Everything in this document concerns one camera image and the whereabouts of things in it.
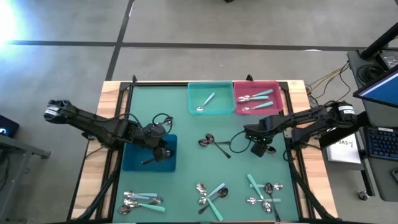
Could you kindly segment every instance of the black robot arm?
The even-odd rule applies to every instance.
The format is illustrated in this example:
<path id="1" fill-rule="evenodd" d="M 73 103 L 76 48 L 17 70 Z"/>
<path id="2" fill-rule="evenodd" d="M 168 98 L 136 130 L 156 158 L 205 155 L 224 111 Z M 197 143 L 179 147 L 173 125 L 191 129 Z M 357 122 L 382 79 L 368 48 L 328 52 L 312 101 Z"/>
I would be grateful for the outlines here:
<path id="1" fill-rule="evenodd" d="M 157 162 L 167 158 L 166 142 L 162 139 L 167 132 L 161 124 L 150 123 L 143 127 L 138 120 L 104 118 L 81 110 L 68 100 L 50 100 L 44 119 L 54 124 L 72 125 L 82 130 L 85 138 L 95 136 L 109 149 L 119 149 L 123 143 L 133 143 L 149 147 Z"/>
<path id="2" fill-rule="evenodd" d="M 290 147 L 295 147 L 301 142 L 308 142 L 313 135 L 325 134 L 331 128 L 349 128 L 356 120 L 352 105 L 345 101 L 329 101 L 325 105 L 288 116 L 268 116 L 261 119 L 259 124 L 245 125 L 244 131 L 246 138 L 255 142 L 251 151 L 262 157 L 274 136 L 287 128 L 312 123 L 305 128 L 292 130 Z"/>

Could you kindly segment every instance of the blue bin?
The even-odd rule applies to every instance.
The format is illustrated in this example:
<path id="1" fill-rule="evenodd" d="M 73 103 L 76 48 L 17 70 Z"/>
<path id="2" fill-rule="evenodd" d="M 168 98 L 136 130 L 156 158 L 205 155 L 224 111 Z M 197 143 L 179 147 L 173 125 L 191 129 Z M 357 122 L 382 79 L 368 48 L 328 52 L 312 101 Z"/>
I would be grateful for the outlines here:
<path id="1" fill-rule="evenodd" d="M 206 99 L 215 93 L 203 111 L 198 111 Z M 188 109 L 192 115 L 228 114 L 235 110 L 232 81 L 188 83 Z"/>

